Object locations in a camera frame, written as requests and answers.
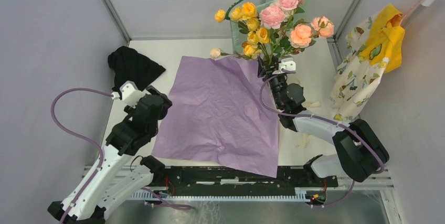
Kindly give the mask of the yellow rose stem bunch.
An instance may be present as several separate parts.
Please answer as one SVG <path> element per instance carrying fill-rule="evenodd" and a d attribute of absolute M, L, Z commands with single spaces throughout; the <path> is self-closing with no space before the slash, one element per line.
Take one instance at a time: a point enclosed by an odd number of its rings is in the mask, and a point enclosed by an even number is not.
<path fill-rule="evenodd" d="M 234 52 L 236 58 L 255 60 L 263 54 L 268 57 L 266 44 L 269 43 L 268 30 L 261 27 L 257 7 L 252 2 L 245 2 L 235 7 L 230 12 L 222 9 L 216 11 L 214 20 L 218 23 L 230 21 L 236 25 L 237 31 L 246 35 L 246 40 L 241 43 L 241 52 Z"/>

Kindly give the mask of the large pink rose stem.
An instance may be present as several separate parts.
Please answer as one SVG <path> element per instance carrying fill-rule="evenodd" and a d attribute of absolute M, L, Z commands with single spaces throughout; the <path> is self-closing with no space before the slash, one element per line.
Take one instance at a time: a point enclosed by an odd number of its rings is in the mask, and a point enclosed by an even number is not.
<path fill-rule="evenodd" d="M 298 20 L 293 27 L 285 32 L 280 40 L 280 57 L 297 55 L 314 46 L 318 40 L 332 37 L 335 25 L 325 16 L 314 17 L 311 21 Z"/>

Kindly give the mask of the small pink rose stem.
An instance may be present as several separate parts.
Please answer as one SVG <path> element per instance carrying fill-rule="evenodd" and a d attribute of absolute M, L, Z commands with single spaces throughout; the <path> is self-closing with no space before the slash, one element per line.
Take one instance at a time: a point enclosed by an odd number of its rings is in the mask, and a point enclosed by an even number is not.
<path fill-rule="evenodd" d="M 296 13 L 302 12 L 304 12 L 304 10 L 298 7 Z M 280 40 L 284 38 L 285 32 L 295 25 L 296 20 L 293 20 L 293 16 L 285 19 L 283 11 L 273 5 L 260 11 L 259 19 L 261 27 L 268 30 L 267 34 L 269 37 L 269 43 L 266 44 L 268 57 L 263 57 L 263 59 L 272 62 L 272 59 L 280 57 L 279 54 L 282 45 Z"/>

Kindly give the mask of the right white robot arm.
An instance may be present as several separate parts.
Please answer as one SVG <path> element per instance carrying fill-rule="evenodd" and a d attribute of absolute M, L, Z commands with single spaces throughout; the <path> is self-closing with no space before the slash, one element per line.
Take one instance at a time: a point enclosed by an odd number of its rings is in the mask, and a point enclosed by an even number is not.
<path fill-rule="evenodd" d="M 288 75 L 295 72 L 291 57 L 271 63 L 258 58 L 257 62 L 258 78 L 263 80 L 261 90 L 269 86 L 276 107 L 266 105 L 263 98 L 259 99 L 261 105 L 277 114 L 284 128 L 311 134 L 335 147 L 335 154 L 318 155 L 306 163 L 303 180 L 307 185 L 317 186 L 324 178 L 337 175 L 361 183 L 384 171 L 389 154 L 366 121 L 342 122 L 307 110 L 303 87 L 287 83 Z"/>

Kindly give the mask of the purple wrapping paper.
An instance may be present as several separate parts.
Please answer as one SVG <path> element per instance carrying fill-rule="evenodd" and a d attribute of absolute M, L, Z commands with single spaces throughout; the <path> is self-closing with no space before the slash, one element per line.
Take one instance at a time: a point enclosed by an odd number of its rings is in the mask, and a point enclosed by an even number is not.
<path fill-rule="evenodd" d="M 273 100 L 257 72 L 255 60 L 183 56 L 153 156 L 276 177 L 278 116 L 269 111 Z"/>

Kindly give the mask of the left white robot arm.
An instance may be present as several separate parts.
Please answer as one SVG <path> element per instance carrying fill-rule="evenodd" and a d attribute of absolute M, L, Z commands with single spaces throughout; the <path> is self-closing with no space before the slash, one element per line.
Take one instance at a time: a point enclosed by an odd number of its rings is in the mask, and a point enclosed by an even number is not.
<path fill-rule="evenodd" d="M 60 223 L 105 223 L 135 192 L 149 184 L 158 186 L 165 179 L 165 165 L 149 155 L 121 181 L 110 185 L 121 168 L 157 135 L 158 122 L 167 115 L 171 100 L 152 85 L 143 92 L 132 81 L 109 96 L 126 104 L 127 115 L 112 128 L 105 146 L 99 148 L 99 158 L 79 185 L 64 200 L 48 207 Z"/>

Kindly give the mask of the black cloth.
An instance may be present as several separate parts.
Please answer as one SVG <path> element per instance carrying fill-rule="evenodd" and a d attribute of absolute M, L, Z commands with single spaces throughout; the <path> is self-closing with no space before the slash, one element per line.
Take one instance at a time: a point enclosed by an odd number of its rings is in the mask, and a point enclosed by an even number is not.
<path fill-rule="evenodd" d="M 112 52 L 107 62 L 114 71 L 112 91 L 118 93 L 121 93 L 120 88 L 127 81 L 132 81 L 140 91 L 144 91 L 166 71 L 159 63 L 127 46 Z"/>

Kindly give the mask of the single pale pink bud stem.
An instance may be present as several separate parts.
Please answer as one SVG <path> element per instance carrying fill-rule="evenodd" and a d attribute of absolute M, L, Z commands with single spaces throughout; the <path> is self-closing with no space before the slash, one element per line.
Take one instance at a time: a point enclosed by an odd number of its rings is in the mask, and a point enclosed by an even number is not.
<path fill-rule="evenodd" d="M 221 50 L 220 48 L 213 48 L 210 50 L 210 57 L 211 59 L 217 59 L 223 56 L 233 56 L 235 58 L 238 59 L 244 59 L 244 60 L 256 60 L 258 58 L 258 56 L 262 53 L 262 50 L 260 49 L 254 49 L 252 52 L 249 52 L 247 55 L 245 54 L 239 54 L 239 53 L 235 53 L 235 54 L 229 54 L 227 52 L 224 52 L 223 50 Z"/>

